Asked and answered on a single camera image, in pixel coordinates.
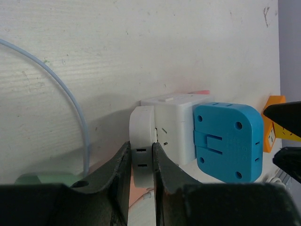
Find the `salmon pink charger plug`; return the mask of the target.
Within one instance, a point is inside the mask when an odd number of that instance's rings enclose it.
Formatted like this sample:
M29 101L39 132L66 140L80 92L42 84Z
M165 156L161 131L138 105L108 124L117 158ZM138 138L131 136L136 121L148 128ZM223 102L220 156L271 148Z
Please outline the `salmon pink charger plug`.
M146 188L136 187L134 184L134 177L131 175L130 180L130 192L129 192L129 207L131 207L143 194L146 192Z

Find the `white plug adapter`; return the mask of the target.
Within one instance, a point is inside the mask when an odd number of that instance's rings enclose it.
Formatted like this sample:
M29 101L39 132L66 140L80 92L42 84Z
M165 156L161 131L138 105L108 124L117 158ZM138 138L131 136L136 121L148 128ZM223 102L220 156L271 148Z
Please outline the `white plug adapter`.
M130 115L129 140L134 184L139 188L154 187L152 144L157 141L153 106L138 106Z

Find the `orange plug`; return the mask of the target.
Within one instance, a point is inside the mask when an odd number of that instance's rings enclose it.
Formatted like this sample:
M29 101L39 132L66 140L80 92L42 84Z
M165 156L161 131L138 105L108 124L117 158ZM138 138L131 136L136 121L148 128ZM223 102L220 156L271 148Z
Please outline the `orange plug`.
M264 123L264 130L263 130L263 151L265 153L270 153L272 151L273 145L276 140L275 130L273 121L267 118L263 112L264 110L270 106L275 104L281 104L286 102L286 97L283 95L280 96L270 96L263 108L261 113L263 123Z

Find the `white cube power socket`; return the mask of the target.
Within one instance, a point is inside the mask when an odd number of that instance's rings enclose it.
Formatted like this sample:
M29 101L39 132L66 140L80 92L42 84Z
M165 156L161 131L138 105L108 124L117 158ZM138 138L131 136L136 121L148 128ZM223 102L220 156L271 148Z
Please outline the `white cube power socket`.
M157 140L174 163L185 165L196 158L194 145L194 109L214 101L206 94L173 93L141 100L154 107Z

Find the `yellow cube power socket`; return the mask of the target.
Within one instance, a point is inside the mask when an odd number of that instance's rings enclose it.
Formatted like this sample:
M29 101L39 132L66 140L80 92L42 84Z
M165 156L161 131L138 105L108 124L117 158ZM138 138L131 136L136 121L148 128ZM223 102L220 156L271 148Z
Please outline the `yellow cube power socket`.
M297 141L297 142L301 141L301 138L299 136L297 136L294 133L288 131L287 129L280 126L279 124L273 122L273 126L274 126L274 131L275 131L276 138L285 139L285 140L292 140L292 141Z

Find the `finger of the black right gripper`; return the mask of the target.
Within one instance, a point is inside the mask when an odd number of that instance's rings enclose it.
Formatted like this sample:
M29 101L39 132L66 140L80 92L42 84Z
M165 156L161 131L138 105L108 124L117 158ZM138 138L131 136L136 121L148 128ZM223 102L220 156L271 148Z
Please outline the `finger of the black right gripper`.
M273 157L273 163L301 183L301 148L283 147Z
M301 137L301 102L268 106L263 114L273 122Z

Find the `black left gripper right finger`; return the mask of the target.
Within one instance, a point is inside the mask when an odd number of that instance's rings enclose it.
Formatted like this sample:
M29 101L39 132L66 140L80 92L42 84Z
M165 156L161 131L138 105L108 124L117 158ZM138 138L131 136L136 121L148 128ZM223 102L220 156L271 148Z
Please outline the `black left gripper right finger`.
M203 184L152 145L158 226L299 226L289 193L271 183Z

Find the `green charger plug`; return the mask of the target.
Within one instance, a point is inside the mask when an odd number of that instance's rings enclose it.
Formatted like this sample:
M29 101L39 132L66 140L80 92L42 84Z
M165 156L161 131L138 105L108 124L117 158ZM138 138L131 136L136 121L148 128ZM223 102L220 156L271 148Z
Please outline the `green charger plug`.
M35 185L35 184L49 184L60 183L66 186L71 186L75 182L81 180L81 177L66 172L37 172L27 173L19 176L16 185Z

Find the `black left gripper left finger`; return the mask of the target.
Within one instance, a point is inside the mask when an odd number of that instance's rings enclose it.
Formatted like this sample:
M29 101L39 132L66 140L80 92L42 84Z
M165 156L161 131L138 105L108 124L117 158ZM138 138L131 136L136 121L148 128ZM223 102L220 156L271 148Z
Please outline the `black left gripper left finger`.
M2 226L126 226L131 148L125 142L103 166L72 186L2 185Z

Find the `blue plug adapter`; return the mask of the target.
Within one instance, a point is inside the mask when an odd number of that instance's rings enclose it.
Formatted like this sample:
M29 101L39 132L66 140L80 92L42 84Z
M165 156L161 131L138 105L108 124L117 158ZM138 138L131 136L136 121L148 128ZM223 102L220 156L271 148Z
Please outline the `blue plug adapter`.
M249 105L196 107L194 144L198 168L222 182L254 182L262 173L263 119Z

